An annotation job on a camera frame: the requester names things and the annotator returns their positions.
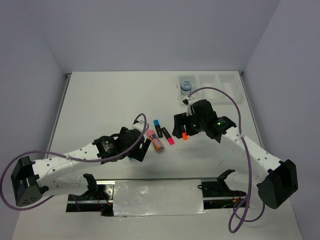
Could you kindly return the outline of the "orange highlighter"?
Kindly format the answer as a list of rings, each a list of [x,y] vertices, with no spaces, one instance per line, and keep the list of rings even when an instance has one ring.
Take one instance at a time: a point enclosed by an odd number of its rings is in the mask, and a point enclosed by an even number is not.
[[[187,135],[187,132],[186,132],[186,129],[185,129],[184,125],[181,127],[181,131],[182,131],[182,139],[183,140],[187,140],[188,139],[188,135]]]

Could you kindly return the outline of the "pink highlighter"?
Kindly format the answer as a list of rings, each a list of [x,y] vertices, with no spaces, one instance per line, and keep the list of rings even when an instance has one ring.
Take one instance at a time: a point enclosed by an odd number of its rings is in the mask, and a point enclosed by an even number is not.
[[[172,136],[169,134],[168,130],[165,127],[162,127],[161,131],[162,131],[163,135],[165,136],[165,138],[167,139],[168,143],[170,145],[173,145],[175,143],[175,141],[173,140]]]

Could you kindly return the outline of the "blue highlighter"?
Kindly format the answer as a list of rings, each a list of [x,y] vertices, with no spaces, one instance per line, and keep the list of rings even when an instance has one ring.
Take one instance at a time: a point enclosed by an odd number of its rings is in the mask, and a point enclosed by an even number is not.
[[[155,119],[155,120],[153,120],[153,124],[154,124],[154,127],[155,127],[155,130],[156,130],[158,138],[159,139],[162,138],[163,137],[163,132],[162,132],[162,129],[161,129],[159,121],[157,119]]]

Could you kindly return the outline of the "round blue tape tin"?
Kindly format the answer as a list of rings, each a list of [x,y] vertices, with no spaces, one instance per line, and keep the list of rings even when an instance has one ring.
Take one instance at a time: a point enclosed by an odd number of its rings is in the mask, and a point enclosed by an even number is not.
[[[188,96],[191,93],[193,83],[189,79],[183,79],[180,83],[180,93],[184,96]]]

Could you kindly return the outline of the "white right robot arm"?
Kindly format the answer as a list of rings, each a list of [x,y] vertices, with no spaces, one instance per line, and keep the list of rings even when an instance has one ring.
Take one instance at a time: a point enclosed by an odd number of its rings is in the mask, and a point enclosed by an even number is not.
[[[219,117],[211,103],[188,97],[183,104],[187,111],[174,115],[172,135],[194,136],[204,132],[239,156],[250,157],[251,166],[262,181],[257,184],[258,196],[271,209],[277,209],[298,190],[297,167],[289,159],[283,161],[268,153],[240,131],[240,125],[226,116]]]

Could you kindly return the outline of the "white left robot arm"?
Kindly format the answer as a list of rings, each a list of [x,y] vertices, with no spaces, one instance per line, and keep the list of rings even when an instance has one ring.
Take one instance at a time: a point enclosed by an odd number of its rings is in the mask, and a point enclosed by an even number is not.
[[[139,129],[122,127],[119,133],[101,136],[64,156],[38,160],[21,157],[10,176],[15,204],[26,207],[42,197],[64,194],[91,200],[100,192],[95,177],[91,173],[75,176],[76,171],[125,157],[142,162],[150,144],[151,140],[144,138]]]

